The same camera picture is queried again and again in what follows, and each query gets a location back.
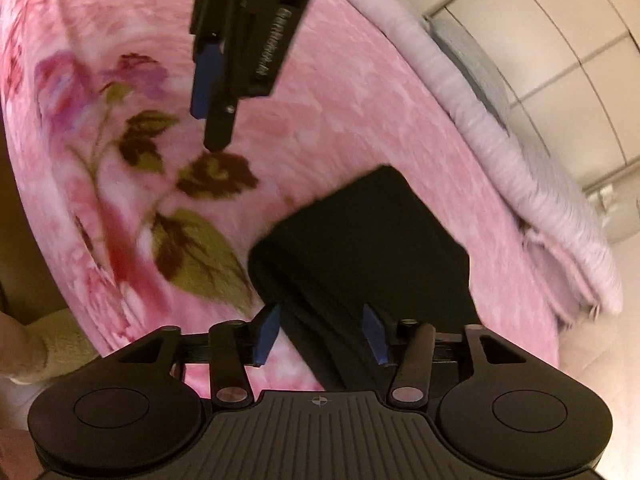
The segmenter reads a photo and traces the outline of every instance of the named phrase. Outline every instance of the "floral pattern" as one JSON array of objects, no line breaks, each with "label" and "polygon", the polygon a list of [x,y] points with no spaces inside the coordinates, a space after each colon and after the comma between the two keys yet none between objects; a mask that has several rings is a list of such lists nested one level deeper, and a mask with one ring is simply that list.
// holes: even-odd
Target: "floral pattern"
[{"label": "floral pattern", "polygon": [[[25,212],[107,354],[165,324],[206,332],[260,300],[248,252],[280,219],[391,164],[470,254],[482,321],[552,364],[556,321],[516,221],[398,51],[346,0],[313,0],[272,96],[208,153],[189,113],[193,0],[0,0],[2,99]],[[286,337],[249,371],[318,389]],[[206,374],[188,382],[208,393]]]}]

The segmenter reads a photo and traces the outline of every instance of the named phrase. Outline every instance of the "flower print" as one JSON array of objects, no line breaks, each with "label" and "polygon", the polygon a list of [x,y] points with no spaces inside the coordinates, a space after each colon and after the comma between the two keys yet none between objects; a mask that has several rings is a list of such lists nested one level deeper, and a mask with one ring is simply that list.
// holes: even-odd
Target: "flower print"
[{"label": "flower print", "polygon": [[255,189],[258,179],[249,161],[235,153],[203,153],[180,171],[177,189],[192,198],[214,200],[232,198],[246,189]]},{"label": "flower print", "polygon": [[163,99],[166,92],[162,85],[169,72],[152,57],[131,53],[120,56],[115,70],[105,70],[102,76],[110,82],[127,83],[149,99]]},{"label": "flower print", "polygon": [[8,98],[11,98],[20,90],[24,78],[24,72],[22,70],[22,45],[18,42],[15,30],[12,31],[5,47],[4,63],[6,64],[4,68],[4,73],[6,74],[4,93]]},{"label": "flower print", "polygon": [[117,207],[105,199],[98,199],[98,211],[102,219],[104,243],[115,283],[122,287],[127,283],[145,302],[158,312],[170,311],[162,291],[164,279],[151,260],[137,250],[127,228],[127,221]]},{"label": "flower print", "polygon": [[39,62],[34,79],[42,121],[52,133],[73,130],[79,114],[97,95],[88,66],[69,50]]},{"label": "flower print", "polygon": [[64,191],[73,215],[78,217],[91,236],[101,237],[102,226],[96,214],[97,200],[91,182],[79,175],[70,176],[64,183]]},{"label": "flower print", "polygon": [[70,287],[78,307],[105,339],[109,351],[134,340],[138,332],[130,323],[127,305],[110,275],[97,268],[84,247],[73,249],[66,262]]}]

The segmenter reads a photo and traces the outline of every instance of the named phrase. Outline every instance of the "metal pin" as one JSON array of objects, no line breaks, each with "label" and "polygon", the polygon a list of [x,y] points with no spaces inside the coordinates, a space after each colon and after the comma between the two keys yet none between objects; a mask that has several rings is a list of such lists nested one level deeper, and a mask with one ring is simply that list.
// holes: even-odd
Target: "metal pin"
[{"label": "metal pin", "polygon": [[227,388],[222,388],[218,393],[216,393],[218,400],[228,402],[229,404],[242,402],[248,396],[249,394],[244,390],[244,388],[238,388],[237,386],[228,386]]},{"label": "metal pin", "polygon": [[393,390],[391,396],[398,402],[418,402],[424,397],[424,393],[418,388],[404,386]]}]

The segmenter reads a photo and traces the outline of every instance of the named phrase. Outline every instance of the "crosshair marking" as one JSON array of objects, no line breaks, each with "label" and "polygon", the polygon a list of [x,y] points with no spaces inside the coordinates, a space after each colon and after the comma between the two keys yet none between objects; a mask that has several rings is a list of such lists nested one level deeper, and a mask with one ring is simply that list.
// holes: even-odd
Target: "crosshair marking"
[{"label": "crosshair marking", "polygon": [[314,403],[318,408],[322,408],[326,403],[331,402],[329,399],[323,396],[317,396],[311,399],[311,402]]}]

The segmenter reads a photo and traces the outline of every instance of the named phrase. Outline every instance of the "white wall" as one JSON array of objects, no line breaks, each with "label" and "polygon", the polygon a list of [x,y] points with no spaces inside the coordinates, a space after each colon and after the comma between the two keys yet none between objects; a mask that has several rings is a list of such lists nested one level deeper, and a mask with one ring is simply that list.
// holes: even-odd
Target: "white wall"
[{"label": "white wall", "polygon": [[[603,457],[601,473],[608,480],[636,480],[640,478],[640,234],[616,244],[614,254],[622,273],[625,308],[619,318],[605,323],[612,325],[622,342],[622,363],[618,365],[624,370],[621,386],[626,394],[618,399],[618,406],[612,406],[614,417],[617,415],[616,441]],[[606,370],[601,373],[606,377]]]},{"label": "white wall", "polygon": [[410,0],[447,11],[508,86],[511,127],[582,186],[640,161],[640,0]]},{"label": "white wall", "polygon": [[610,242],[621,242],[640,232],[640,164],[617,175],[610,186],[590,190],[588,197],[604,220]]}]

